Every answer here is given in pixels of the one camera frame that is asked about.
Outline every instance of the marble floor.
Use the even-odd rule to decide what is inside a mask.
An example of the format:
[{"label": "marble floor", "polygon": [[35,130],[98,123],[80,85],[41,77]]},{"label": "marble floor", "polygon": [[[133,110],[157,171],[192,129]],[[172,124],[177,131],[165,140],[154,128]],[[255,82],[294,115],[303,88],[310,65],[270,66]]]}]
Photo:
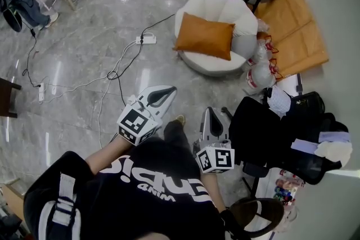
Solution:
[{"label": "marble floor", "polygon": [[[30,56],[29,71],[34,82],[45,76],[45,100],[95,78],[105,76],[121,57],[124,47],[141,31],[176,13],[188,0],[79,0],[73,12],[57,1],[58,20],[37,35],[36,52]],[[174,85],[176,99],[164,123],[178,114],[187,117],[185,132],[190,142],[199,137],[200,120],[208,106],[227,106],[234,112],[244,97],[239,77],[207,78],[189,67],[172,50],[174,18],[151,28],[157,44],[144,46],[141,54],[121,77],[123,95],[139,93],[158,84]],[[0,182],[21,178],[31,184],[65,151],[82,157],[100,149],[98,113],[108,80],[98,80],[67,93],[50,103],[38,103],[38,89],[22,76],[33,45],[28,29],[15,33],[0,19],[0,77],[22,85],[15,94],[17,119],[0,117]],[[125,54],[120,71],[137,54],[133,46]],[[112,81],[103,99],[100,139],[103,145],[117,131],[116,120],[124,105],[119,84]],[[220,177],[226,203],[246,195],[240,181],[241,169]]]}]

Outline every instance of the black t-shirt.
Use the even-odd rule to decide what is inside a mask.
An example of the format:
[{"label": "black t-shirt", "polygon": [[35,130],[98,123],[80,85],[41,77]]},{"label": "black t-shirt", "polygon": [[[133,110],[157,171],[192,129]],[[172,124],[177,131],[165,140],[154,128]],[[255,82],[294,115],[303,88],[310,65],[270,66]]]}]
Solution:
[{"label": "black t-shirt", "polygon": [[81,239],[137,239],[149,232],[171,240],[224,239],[223,221],[185,148],[149,139],[95,176],[76,153],[65,153],[25,196],[25,220],[36,238],[44,204],[58,198],[60,173],[75,178]]}]

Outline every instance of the shoe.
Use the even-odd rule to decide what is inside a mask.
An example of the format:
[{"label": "shoe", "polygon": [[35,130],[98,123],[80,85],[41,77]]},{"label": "shoe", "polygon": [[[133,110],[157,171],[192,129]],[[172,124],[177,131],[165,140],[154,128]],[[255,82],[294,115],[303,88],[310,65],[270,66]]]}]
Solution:
[{"label": "shoe", "polygon": [[49,28],[51,24],[53,24],[59,16],[59,13],[54,13],[53,15],[50,15],[50,22],[48,25],[45,25],[45,28]]},{"label": "shoe", "polygon": [[185,119],[185,116],[184,116],[184,115],[179,115],[179,116],[177,116],[177,117],[175,118],[175,120],[178,120],[183,127],[185,126],[186,119]]}]

